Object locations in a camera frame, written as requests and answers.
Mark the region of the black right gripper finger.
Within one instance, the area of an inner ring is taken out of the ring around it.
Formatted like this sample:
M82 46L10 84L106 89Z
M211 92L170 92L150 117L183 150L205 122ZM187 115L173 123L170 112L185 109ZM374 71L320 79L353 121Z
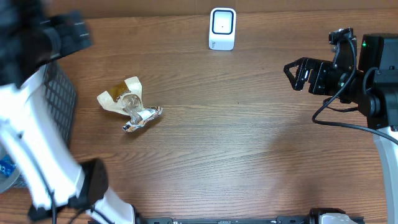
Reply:
M295 75L290 71L291 68L297 67ZM292 88L296 91L303 89L304 83L307 81L305 67L302 63L289 63L284 66L284 73L286 74Z
M297 67L297 72L306 72L307 70L313 70L317 68L317 59L302 57L294 61L291 68Z

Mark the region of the beige clear pastry bag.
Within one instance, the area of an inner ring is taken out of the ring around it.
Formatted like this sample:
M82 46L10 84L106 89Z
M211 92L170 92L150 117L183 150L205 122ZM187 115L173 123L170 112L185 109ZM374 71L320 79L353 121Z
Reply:
M129 116L130 120L122 127L131 133L144 127L149 121L163 113L163 107L145 108L142 102L142 84L138 77L125 79L118 85L97 96L98 103L104 110Z

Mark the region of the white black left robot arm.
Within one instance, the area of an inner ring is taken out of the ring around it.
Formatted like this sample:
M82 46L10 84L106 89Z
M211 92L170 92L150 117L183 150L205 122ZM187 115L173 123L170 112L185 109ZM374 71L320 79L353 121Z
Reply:
M1 2L1 144L28 184L34 222L56 222L64 208L98 223L139 221L109 187L102 160L74 160L46 103L40 68L91 44L77 11L51 17L40 1Z

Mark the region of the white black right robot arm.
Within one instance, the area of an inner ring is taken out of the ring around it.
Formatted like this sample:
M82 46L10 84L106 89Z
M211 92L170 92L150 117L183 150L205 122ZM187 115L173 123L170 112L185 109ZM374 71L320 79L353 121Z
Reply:
M292 88L325 95L313 114L314 123L357 129L373 134L381 160L387 202L387 221L397 223L397 34L365 34L361 50L352 28L329 34L332 61L302 57L284 66ZM355 103L346 112L358 111L366 126L322 121L317 117L335 100Z

